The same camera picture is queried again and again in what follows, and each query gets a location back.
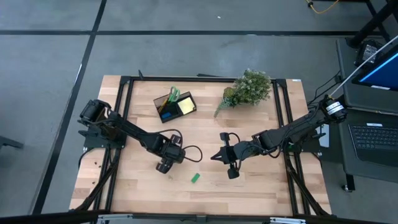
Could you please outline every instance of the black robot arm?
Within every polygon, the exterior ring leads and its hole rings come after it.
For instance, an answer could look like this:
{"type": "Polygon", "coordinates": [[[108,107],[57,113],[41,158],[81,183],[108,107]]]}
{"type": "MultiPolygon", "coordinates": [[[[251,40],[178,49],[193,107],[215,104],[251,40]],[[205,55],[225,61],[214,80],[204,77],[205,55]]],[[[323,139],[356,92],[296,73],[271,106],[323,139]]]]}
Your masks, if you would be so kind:
{"type": "Polygon", "coordinates": [[[338,101],[325,96],[317,108],[279,129],[271,129],[252,136],[252,141],[241,141],[234,146],[229,145],[229,134],[221,133],[221,140],[225,146],[211,157],[212,160],[229,164],[228,176],[230,179],[239,177],[240,164],[248,157],[269,155],[284,144],[299,144],[308,138],[308,135],[323,124],[340,123],[346,118],[346,110],[338,101]]]}
{"type": "Polygon", "coordinates": [[[123,133],[136,139],[148,152],[162,158],[156,169],[164,174],[173,163],[181,163],[185,157],[185,151],[181,148],[181,136],[172,135],[169,139],[160,133],[148,133],[124,120],[120,114],[111,110],[108,103],[101,100],[90,100],[81,112],[78,122],[95,128],[101,138],[109,141],[117,141],[123,133]]]}

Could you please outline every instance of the wooden table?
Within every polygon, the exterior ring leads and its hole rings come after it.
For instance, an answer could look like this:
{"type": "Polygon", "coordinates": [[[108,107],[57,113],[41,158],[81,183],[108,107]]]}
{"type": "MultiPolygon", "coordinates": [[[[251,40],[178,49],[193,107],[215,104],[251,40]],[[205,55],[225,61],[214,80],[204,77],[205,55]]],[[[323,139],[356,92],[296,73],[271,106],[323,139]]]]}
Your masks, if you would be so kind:
{"type": "MultiPolygon", "coordinates": [[[[98,98],[112,106],[116,101],[120,76],[104,76],[98,98]]],[[[292,215],[283,155],[277,159],[257,156],[242,163],[240,177],[228,179],[227,165],[211,161],[223,142],[220,132],[235,132],[242,140],[266,129],[278,128],[273,91],[271,98],[258,106],[241,105],[223,110],[217,118],[213,113],[221,101],[223,90],[231,83],[134,81],[128,120],[148,131],[175,128],[182,132],[184,146],[197,145],[203,151],[199,163],[184,160],[167,174],[155,170],[160,158],[148,153],[138,141],[127,138],[122,150],[114,189],[112,211],[137,213],[179,213],[212,215],[292,215]],[[162,124],[153,99],[166,95],[170,86],[182,93],[190,91],[197,111],[162,124]],[[192,177],[200,174],[196,183],[192,177]]],[[[287,80],[294,119],[305,115],[307,106],[300,80],[287,80]]],[[[282,89],[279,90],[284,121],[282,89]]],[[[98,181],[104,149],[94,149],[82,160],[70,208],[79,206],[98,181]]],[[[187,149],[187,156],[199,158],[196,149],[187,149]]],[[[305,183],[324,210],[330,212],[322,169],[309,153],[301,153],[305,183]]],[[[302,212],[300,191],[296,186],[298,208],[302,212]]],[[[106,193],[100,208],[104,208],[106,193]]]]}

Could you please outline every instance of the black desk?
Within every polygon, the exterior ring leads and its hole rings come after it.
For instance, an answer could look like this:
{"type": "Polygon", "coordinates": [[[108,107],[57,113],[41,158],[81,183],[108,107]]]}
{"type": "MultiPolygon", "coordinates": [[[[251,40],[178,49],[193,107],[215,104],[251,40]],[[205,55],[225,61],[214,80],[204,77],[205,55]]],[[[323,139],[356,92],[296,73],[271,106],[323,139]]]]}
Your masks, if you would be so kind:
{"type": "MultiPolygon", "coordinates": [[[[336,46],[341,76],[346,78],[356,69],[354,61],[357,53],[355,49],[346,44],[345,39],[337,40],[336,46]]],[[[343,90],[346,106],[398,113],[398,103],[393,103],[398,99],[398,91],[379,90],[352,84],[351,80],[343,85],[343,90]]]]}
{"type": "Polygon", "coordinates": [[[342,164],[346,174],[398,183],[398,167],[363,162],[356,157],[348,124],[363,121],[398,124],[398,116],[348,109],[347,119],[330,129],[330,140],[333,140],[330,150],[339,151],[337,147],[340,145],[342,164]]]}

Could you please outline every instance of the desk organizer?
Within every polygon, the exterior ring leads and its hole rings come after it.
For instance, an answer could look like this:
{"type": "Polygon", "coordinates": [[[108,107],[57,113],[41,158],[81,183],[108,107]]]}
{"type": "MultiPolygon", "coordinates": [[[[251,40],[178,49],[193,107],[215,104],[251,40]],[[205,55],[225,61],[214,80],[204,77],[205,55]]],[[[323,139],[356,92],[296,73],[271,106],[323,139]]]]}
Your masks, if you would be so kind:
{"type": "Polygon", "coordinates": [[[168,98],[169,95],[165,95],[165,96],[161,96],[157,99],[154,99],[154,103],[155,103],[155,107],[156,107],[156,111],[158,111],[159,114],[159,118],[162,121],[162,123],[171,121],[175,118],[179,118],[181,116],[184,116],[186,114],[190,114],[194,111],[197,110],[197,104],[195,103],[195,101],[193,100],[193,97],[191,95],[190,92],[186,92],[180,95],[180,97],[178,98],[178,100],[176,102],[171,102],[171,103],[167,103],[163,110],[159,113],[159,108],[162,106],[162,103],[164,102],[164,100],[166,98],[168,98]],[[195,106],[193,108],[193,110],[189,113],[183,114],[180,107],[178,106],[178,103],[185,100],[186,98],[191,98],[193,105],[195,106]]]}

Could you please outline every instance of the green plant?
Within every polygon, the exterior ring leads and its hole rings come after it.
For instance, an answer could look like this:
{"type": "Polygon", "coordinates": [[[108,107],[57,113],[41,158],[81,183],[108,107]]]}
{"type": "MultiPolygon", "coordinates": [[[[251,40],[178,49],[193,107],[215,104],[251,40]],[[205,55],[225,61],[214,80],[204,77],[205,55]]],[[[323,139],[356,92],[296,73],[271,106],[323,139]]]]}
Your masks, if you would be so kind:
{"type": "Polygon", "coordinates": [[[223,101],[218,105],[214,117],[217,117],[220,110],[227,107],[235,107],[241,103],[258,105],[261,100],[268,99],[271,79],[265,74],[265,72],[250,69],[244,71],[243,77],[235,80],[233,88],[225,88],[223,101]]]}

